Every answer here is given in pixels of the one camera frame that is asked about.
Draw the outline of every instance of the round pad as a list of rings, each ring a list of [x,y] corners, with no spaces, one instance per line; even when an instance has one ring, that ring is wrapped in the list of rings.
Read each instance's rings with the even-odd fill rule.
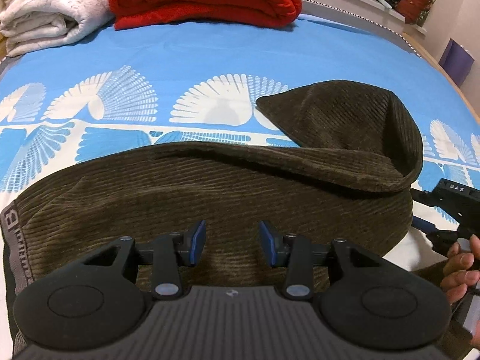
[[[379,282],[361,275],[345,278],[321,296],[320,312],[340,337],[388,351],[413,350],[440,338],[450,307],[438,288],[408,276]]]
[[[25,288],[13,306],[25,338],[56,350],[87,350],[131,332],[145,312],[143,294],[102,268],[46,276]]]
[[[56,315],[66,318],[80,318],[93,314],[103,305],[103,294],[89,286],[68,286],[59,288],[50,295],[48,304]]]
[[[365,291],[362,305],[373,315],[383,318],[402,318],[417,309],[417,298],[407,290],[395,287],[376,287]]]

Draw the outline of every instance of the mattress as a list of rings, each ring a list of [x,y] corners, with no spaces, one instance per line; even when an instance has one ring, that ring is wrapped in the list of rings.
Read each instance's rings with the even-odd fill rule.
[[[106,26],[78,44],[27,54],[2,76],[1,207],[55,171],[145,145],[295,147],[255,100],[336,79],[386,88],[405,104],[424,145],[414,188],[431,190],[440,178],[480,188],[480,127],[445,77],[383,38],[312,16],[282,30],[202,21]],[[414,214],[457,226],[435,208],[415,204]],[[443,259],[413,229],[386,258],[409,270]],[[4,360],[11,342],[3,301],[0,337]]]

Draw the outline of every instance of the screw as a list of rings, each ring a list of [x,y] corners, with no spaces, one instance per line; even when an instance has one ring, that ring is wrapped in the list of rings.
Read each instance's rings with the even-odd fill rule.
[[[302,284],[294,284],[292,286],[288,286],[286,288],[286,292],[290,296],[294,296],[296,298],[307,296],[310,293],[310,289],[307,286]]]
[[[178,291],[178,286],[173,283],[162,283],[155,287],[155,292],[163,296],[175,295]]]

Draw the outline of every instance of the ridged grip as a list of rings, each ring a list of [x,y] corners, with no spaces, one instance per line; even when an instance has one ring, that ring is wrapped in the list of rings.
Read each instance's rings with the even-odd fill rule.
[[[448,360],[434,346],[388,354],[356,347],[325,327],[309,303],[267,286],[194,286],[184,298],[157,302],[134,333],[112,345],[81,353],[32,345],[16,359]]]

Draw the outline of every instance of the wall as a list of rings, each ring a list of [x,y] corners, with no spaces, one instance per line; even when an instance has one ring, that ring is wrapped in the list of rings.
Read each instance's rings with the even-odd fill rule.
[[[423,47],[439,60],[450,38],[475,58],[461,90],[480,115],[480,0],[437,0],[424,24]]]
[[[465,97],[480,115],[480,0],[464,0],[452,39],[463,45],[475,58],[475,63],[460,87]]]

